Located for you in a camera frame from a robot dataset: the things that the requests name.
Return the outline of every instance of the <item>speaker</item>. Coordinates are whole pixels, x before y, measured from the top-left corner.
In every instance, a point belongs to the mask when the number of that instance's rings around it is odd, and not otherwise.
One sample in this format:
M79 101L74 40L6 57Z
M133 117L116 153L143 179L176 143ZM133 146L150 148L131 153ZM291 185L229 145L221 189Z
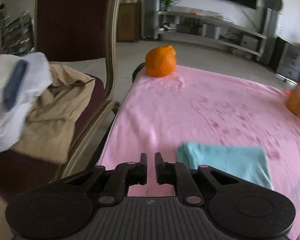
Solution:
M159 26L158 11L160 0L142 0L141 36L144 38L158 38L156 28Z
M217 27L212 24L202 24L201 35L207 38L218 40L220 36L220 27Z
M264 0L263 17L261 22L261 34L267 36L265 49L261 62L268 65L274 51L275 41L279 35L280 20L283 1Z

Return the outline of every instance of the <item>cabinet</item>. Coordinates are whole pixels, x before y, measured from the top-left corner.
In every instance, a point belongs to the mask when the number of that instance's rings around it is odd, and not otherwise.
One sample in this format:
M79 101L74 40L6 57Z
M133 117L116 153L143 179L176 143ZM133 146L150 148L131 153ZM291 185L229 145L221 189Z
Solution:
M117 21L117 41L140 40L140 3L121 3Z
M300 49L278 37L269 67L280 76L297 82L300 77Z

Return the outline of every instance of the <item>floor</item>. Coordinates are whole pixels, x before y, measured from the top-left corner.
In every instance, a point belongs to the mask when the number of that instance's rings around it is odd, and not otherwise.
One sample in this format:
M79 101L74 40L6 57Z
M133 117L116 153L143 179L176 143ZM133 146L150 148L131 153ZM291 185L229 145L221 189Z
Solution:
M132 84L132 73L140 63L144 62L147 52L157 46L168 44L173 45L177 51L179 65L240 77L270 85L280 90L291 87L289 82L283 82L265 67L249 59L233 55L230 52L182 42L140 41L138 43L117 44L118 79L114 95L115 100L119 102L123 101ZM66 63L65 65L78 71L98 76L104 84L106 83L104 59ZM112 119L113 115L105 120L101 129L96 134L95 140L93 140L93 143L86 150L74 172L84 170L85 165L88 163ZM6 204L0 199L0 240L10 240L12 238L9 226L4 218L5 206Z

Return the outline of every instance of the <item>beige cloth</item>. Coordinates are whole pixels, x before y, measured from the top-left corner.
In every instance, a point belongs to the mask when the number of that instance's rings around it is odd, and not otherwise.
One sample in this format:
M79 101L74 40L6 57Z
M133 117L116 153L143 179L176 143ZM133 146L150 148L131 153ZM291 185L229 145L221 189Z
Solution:
M94 78L63 65L50 64L52 87L34 102L20 141L12 150L57 164L67 162L75 122L92 95Z

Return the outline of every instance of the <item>pink towel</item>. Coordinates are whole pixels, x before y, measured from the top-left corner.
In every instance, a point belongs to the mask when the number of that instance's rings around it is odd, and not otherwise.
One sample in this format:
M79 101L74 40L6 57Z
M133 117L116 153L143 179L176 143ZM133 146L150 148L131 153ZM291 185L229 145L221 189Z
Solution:
M286 95L252 81L177 66L165 78L143 69L116 116L99 164L137 162L148 155L148 184L130 187L133 196L173 195L155 179L154 153L176 161L185 141L265 149L274 190L297 209L290 236L300 233L300 118L285 106Z

